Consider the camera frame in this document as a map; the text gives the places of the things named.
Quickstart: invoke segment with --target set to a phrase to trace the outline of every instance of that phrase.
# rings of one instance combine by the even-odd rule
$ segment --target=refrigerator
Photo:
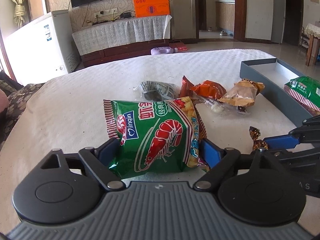
[[[282,43],[285,23],[286,0],[273,0],[273,22],[271,42]]]
[[[68,10],[49,12],[21,27],[6,39],[5,48],[24,86],[71,73],[80,63]]]

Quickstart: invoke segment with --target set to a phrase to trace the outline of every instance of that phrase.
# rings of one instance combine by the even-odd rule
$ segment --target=gray ribbed grip
[[[107,193],[86,217],[63,226],[22,222],[8,234],[12,240],[309,240],[296,223],[261,228],[226,214],[210,193],[187,182],[132,182]]]

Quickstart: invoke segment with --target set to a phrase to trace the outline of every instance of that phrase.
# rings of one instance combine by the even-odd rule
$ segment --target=patterned wallpaper
[[[70,3],[70,0],[47,0],[48,7],[50,11],[55,10],[64,10],[68,9],[68,5]],[[120,15],[122,12],[127,10],[134,11],[134,5],[132,3],[132,0],[99,0],[96,2],[89,3],[88,12],[87,12],[87,6],[88,4],[72,8],[70,5],[69,7],[69,14],[70,14],[70,21],[73,32],[79,31],[83,26],[87,26],[87,20],[90,20],[92,22],[96,21],[94,18],[94,13],[112,9],[112,8],[118,8],[118,14]],[[113,15],[104,16],[103,18],[100,18],[99,20],[111,20],[113,18]]]

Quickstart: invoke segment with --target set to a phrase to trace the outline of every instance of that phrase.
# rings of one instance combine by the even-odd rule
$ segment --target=shrimp chip bag
[[[147,171],[209,170],[199,156],[204,125],[190,97],[161,102],[104,100],[107,130],[120,150],[109,168],[122,179]]]

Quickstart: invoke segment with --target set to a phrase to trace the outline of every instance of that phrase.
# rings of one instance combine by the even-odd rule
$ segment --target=white chest freezer
[[[26,24],[6,39],[5,48],[24,86],[71,73],[80,63],[68,10],[49,12]]]

